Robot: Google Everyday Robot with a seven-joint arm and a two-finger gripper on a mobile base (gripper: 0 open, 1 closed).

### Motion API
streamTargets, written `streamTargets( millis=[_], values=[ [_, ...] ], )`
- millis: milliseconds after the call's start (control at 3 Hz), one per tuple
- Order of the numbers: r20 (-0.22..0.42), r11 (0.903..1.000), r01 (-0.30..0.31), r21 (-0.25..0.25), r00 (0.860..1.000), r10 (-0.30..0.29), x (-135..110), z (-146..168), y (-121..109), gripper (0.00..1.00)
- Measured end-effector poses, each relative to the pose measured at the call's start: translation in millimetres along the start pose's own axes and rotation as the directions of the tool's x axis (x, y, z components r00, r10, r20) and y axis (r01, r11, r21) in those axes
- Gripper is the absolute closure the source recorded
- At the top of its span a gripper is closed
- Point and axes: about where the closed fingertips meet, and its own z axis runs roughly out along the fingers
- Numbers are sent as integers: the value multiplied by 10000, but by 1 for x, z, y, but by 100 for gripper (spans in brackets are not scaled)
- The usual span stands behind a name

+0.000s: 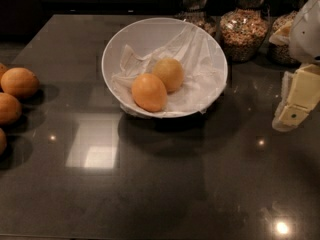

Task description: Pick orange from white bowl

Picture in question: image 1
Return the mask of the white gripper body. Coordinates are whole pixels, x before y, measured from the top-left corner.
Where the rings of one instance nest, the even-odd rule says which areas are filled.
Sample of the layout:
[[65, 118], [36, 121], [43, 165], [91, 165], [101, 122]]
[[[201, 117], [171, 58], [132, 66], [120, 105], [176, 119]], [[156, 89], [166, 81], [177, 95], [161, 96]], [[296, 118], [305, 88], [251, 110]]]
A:
[[320, 0], [308, 0], [297, 13], [289, 34], [289, 54], [301, 63], [320, 63]]

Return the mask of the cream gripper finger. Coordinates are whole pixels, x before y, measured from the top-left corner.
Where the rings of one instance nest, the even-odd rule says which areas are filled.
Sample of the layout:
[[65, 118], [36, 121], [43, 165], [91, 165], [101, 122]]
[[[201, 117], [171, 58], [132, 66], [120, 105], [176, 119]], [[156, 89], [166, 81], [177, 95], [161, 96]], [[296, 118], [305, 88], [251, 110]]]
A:
[[320, 102], [320, 66], [303, 64], [282, 78], [281, 102], [272, 121], [280, 132], [297, 128]]
[[288, 21], [281, 26], [269, 37], [269, 42], [277, 46], [288, 45], [290, 41], [289, 35], [292, 23], [293, 21]]

